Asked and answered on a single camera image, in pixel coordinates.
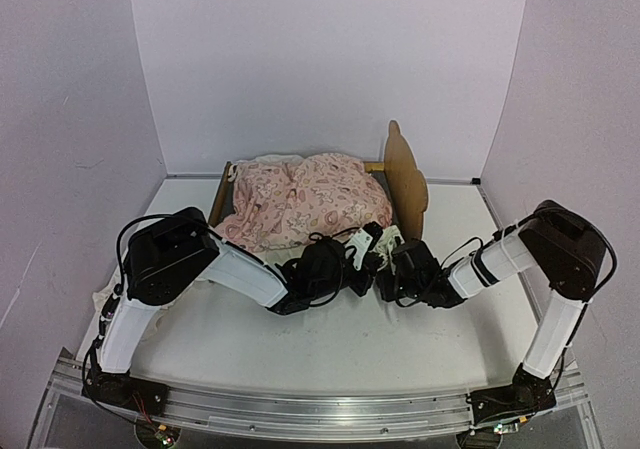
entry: pink blanket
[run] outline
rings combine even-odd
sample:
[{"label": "pink blanket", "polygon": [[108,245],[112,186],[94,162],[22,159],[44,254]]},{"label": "pink blanket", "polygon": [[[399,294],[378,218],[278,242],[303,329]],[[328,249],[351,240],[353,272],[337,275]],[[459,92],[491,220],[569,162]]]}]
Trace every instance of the pink blanket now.
[{"label": "pink blanket", "polygon": [[258,253],[308,244],[309,234],[332,235],[377,221],[391,225],[391,204],[362,161],[319,154],[301,162],[237,165],[235,214],[218,234]]}]

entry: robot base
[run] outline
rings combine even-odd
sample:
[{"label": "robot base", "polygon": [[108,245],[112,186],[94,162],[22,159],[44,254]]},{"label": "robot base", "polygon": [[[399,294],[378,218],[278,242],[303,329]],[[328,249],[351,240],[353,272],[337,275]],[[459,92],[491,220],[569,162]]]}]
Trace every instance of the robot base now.
[{"label": "robot base", "polygon": [[473,391],[469,404],[473,410],[473,422],[479,426],[551,409],[556,405],[556,398],[548,377],[539,379],[526,372],[520,364],[512,384]]},{"label": "robot base", "polygon": [[82,390],[82,395],[90,397],[86,389],[91,391],[93,399],[110,406],[140,412],[140,403],[150,416],[162,414],[168,393],[166,384],[136,379],[127,374],[104,372],[98,374],[94,380],[87,379],[87,387]]}]

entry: white wall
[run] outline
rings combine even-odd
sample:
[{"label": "white wall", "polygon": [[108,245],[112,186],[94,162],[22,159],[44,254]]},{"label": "white wall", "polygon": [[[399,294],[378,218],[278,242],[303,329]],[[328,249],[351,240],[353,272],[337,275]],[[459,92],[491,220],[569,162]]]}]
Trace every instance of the white wall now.
[{"label": "white wall", "polygon": [[[606,447],[640,447],[640,0],[527,0],[483,186],[505,222],[545,198],[608,236],[620,269],[576,338]],[[530,274],[538,295],[543,276]]]},{"label": "white wall", "polygon": [[524,0],[132,0],[170,173],[269,152],[377,159],[397,118],[428,177],[480,175]]},{"label": "white wall", "polygon": [[1,447],[25,447],[164,176],[129,0],[0,0]]}]

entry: purple-tinted wall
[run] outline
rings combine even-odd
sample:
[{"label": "purple-tinted wall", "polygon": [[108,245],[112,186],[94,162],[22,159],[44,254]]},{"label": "purple-tinted wall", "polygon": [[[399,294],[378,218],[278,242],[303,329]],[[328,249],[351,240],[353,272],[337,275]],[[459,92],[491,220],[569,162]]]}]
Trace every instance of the purple-tinted wall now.
[{"label": "purple-tinted wall", "polygon": [[527,0],[483,186],[503,222],[553,198],[617,249],[575,345],[605,444],[620,449],[640,444],[639,126],[640,0]]},{"label": "purple-tinted wall", "polygon": [[165,170],[130,0],[0,0],[0,446],[23,447]]}]

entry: white table surface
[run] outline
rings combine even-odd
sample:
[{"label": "white table surface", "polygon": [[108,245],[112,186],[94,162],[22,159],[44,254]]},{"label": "white table surface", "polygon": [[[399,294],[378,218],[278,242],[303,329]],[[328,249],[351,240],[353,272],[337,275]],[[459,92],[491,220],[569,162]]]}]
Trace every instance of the white table surface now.
[{"label": "white table surface", "polygon": [[[169,179],[148,213],[199,207],[218,180]],[[495,225],[474,186],[429,185],[424,240],[442,260]],[[89,328],[83,348],[95,334]],[[388,394],[473,389],[510,382],[536,329],[517,277],[453,309],[401,309],[343,290],[329,305],[272,314],[217,284],[194,284],[141,342],[131,373],[257,392]]]}]

